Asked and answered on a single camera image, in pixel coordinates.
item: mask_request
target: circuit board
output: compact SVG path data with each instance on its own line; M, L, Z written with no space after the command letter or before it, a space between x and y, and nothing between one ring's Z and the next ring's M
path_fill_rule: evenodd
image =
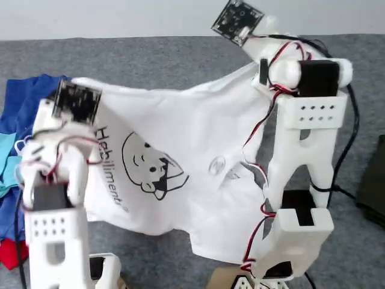
M55 95L53 117L62 113L71 115L72 121L92 125L102 96L99 90L62 80Z
M211 29L236 45L243 46L247 40L248 33L257 27L263 17L264 14L261 11L244 3L242 0L230 0Z

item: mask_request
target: white t-shirt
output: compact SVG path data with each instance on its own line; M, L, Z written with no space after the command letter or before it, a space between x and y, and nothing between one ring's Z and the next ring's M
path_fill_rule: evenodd
M90 167L89 216L148 235L181 229L197 255L241 263L263 217L261 189L240 164L243 144L269 106L250 85L255 73L249 64L182 91L73 79L103 91L96 137L106 160ZM262 131L244 149L249 160Z

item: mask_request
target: white wall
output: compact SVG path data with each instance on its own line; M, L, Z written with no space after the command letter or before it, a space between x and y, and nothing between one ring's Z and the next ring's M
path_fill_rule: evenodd
M211 36L227 0L0 0L0 40ZM294 34L385 33L385 0L246 0Z

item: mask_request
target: teal cloth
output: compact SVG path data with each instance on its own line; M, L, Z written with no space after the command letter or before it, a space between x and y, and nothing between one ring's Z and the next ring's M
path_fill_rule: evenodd
M4 197L10 188L17 186L14 168L20 163L21 157L8 157L15 138L16 134L0 134L0 197Z
M14 170L16 166L21 162L22 157L8 157L5 169L2 173L2 182L0 182L0 197L5 196L10 188L17 187L16 178L14 177Z

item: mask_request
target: printed cartoon face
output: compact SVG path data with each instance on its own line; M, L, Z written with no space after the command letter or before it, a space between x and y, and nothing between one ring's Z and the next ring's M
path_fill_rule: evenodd
M129 179L158 200L183 187L189 177L168 155L152 148L134 132L123 143L122 158Z

